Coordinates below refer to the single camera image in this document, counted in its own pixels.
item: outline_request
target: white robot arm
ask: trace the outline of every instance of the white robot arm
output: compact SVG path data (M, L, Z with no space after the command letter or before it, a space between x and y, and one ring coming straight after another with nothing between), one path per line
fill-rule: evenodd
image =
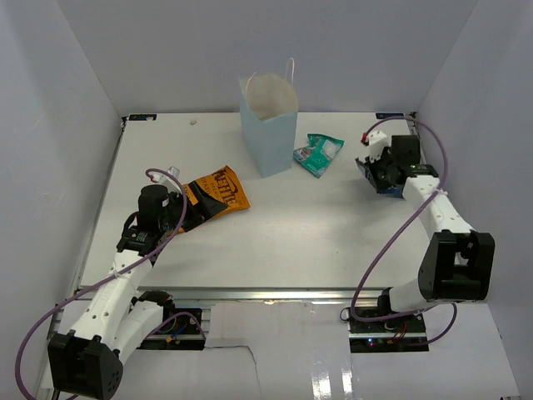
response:
M171 167L168 173L177 177L179 171ZM172 298L165 292L145 292L138 299L134 295L152 270L161 243L177 228L184 201L187 214L181 227L185 231L226 208L200 193L199 201L192 206L166 177L153 174L152 181L156 184L141 190L138 211L124 224L107 275L116 278L97 290L68 334L56 333L48 344L53 385L60 392L100 400L113 397L122 379L123 364L162 323L165 308L173 310ZM193 186L190 185L193 192L199 190Z
M368 156L357 165L378 193L402 196L414 209L433 193L419 218L430 238L418 277L390 287L378 299L384 314L425 309L437 303L483 300L491 277L495 243L477 232L455 210L431 165L420 164L416 136L387 136L381 131L364 137Z

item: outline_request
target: white table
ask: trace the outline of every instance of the white table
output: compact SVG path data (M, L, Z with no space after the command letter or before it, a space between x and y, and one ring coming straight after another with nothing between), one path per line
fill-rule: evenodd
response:
M353 288L385 241L412 213L401 199L377 195L354 159L364 154L362 133L373 113L298 116L296 146L308 133L346 141L320 179L294 162L261 178L242 139L238 113L158 114L127 123L82 286L103 278L127 216L137 210L147 168L174 165L180 180L230 166L252 207L179 235L165 249L142 288ZM388 134L409 134L406 122L387 122ZM371 275L369 288L411 280L428 239L416 221Z

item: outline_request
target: purple cable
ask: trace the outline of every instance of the purple cable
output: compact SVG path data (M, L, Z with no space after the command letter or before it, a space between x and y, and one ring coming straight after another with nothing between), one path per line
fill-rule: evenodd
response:
M432 344L433 342L436 342L437 340L442 338L444 335L446 335L450 331L451 327L453 327L453 324L456 323L456 319L457 319L457 306L456 306L456 304L454 302L451 304L451 306L453 307L453 315L451 316L450 323L448 323L448 326L446 327L446 329L444 331L442 331L441 333L436 335L434 338L426 340L425 342L402 343L402 344L404 346L425 346L427 344Z
M431 134L431 136L433 136L433 138L436 140L436 143L437 143L437 145L439 146L439 149L442 152L442 161L443 161L443 168L442 169L443 169L443 171L442 171L441 182L437 186L436 190L422 203L422 205L420 205L420 207L409 217L409 219L407 219L407 221L394 233L394 235L392 235L392 237L385 244L385 246L383 246L383 249L380 250L380 252L372 260L370 266L365 271L365 273L363 274L363 276L361 278L361 281L357 285L356 292L354 293L353 298L351 300L350 313L351 313L351 316L354 319L356 319L357 321L360 321L362 323L368 323L368 322L369 323L377 323L377 322L380 322L380 321L387 321L387 320L390 320L390 319L401 318L401 317L405 317L407 315L412 315L414 313L420 313L421 312L421 310L413 310L413 311L407 311L407 312L399 312L399 313L395 313L395 314L392 314L392 315L385 315L385 316L382 316L382 317L369 317L369 318L368 317L360 317L356 313L356 301L357 301L357 298L359 297L359 295L361 294L361 290L363 289L363 286L364 286L366 280L368 279L368 277L370 276L371 272L374 270L376 265L379 263L381 258L385 255L387 250L389 248L391 248L392 244L400 237L400 235L407 229L407 227L409 227L409 225L411 225L411 223L413 221L415 221L415 219L424 211L424 209L428 206L428 204L433 201L433 199L438 194L438 190L442 189L442 187L444 186L444 183L445 183L445 181L446 181L446 179L448 177L448 156L446 155L446 150L444 149L444 144L442 144L441 139L437 136L437 134L433 131L433 129L431 129L430 127L425 125L423 122L418 122L414 118L406 117L406 116L388 117L388 118L385 118L385 119L382 119L382 120L376 122L374 125L369 127L368 130L366 131L365 135L368 135L374 128L378 127L382 123L386 123L387 121L392 121L392 120L395 120L395 119L413 121L415 123L418 123L419 125L421 125L425 129L427 129L427 131Z
M153 334L155 334L157 331L159 331L159 329L163 328L165 325L167 325L170 321L173 321L174 319L180 317L181 315L187 315L188 317L191 317L192 321L194 321L194 323L198 326L198 329L200 329L200 334L202 335L202 338L203 340L207 340L207 337L206 337L206 333L203 332L203 329L202 327L200 326L200 323L198 322L198 320L196 319L196 317L194 315L192 315L191 313L187 312L187 311L182 311L182 312L177 312L175 313L174 315L171 315L170 317L168 317L165 321L161 322L161 325L159 325L158 327L156 327L153 331L151 331L150 333L148 333L148 336L151 336Z
M146 260L149 260L156 254L158 254L165 246L177 235L179 229L182 227L183 221L185 220L185 214L187 212L187 196L185 194L185 189L183 186L179 183L177 179L175 179L170 173L167 171L163 171L161 169L157 168L149 168L146 170L145 174L147 177L151 178L152 176L150 173L160 173L161 175L165 175L167 178L171 179L182 191L182 197L183 197L183 209L182 209L182 215L180 216L179 221L177 222L176 229L172 231L172 234L165 240L161 245L159 245L155 250L148 253L143 258L135 261L132 265L125 267L121 271L118 272L118 275L123 275L124 273L127 273L128 271L131 271L135 267L138 267L140 264L144 263ZM27 343L29 342L30 338L33 336L35 331L44 323L47 319L49 319L53 314L57 313L59 310L67 306L68 304L72 303L75 300L78 300L80 297L86 295L89 292L92 292L93 290L98 289L99 287L105 285L108 282L111 282L113 279L116 279L114 275L110 275L108 277L105 277L100 282L95 283L94 285L90 287L86 287L85 289L79 291L74 296L68 298L64 302L59 303L56 307L52 308L50 311L45 313L42 317L38 319L37 322L33 324L32 327L30 327L30 330L27 332L26 336L22 340L22 343L20 344L20 347L18 348L17 352L17 358L15 361L15 380L17 381L18 390L20 390L20 393L27 399L27 400L37 400L32 394L27 390L26 386L24 386L24 382L22 381L22 375L21 375L21 364L22 364L22 355L24 354L24 350L26 349ZM202 336L205 337L205 334L202 331L202 328L200 327L200 332L202 333Z

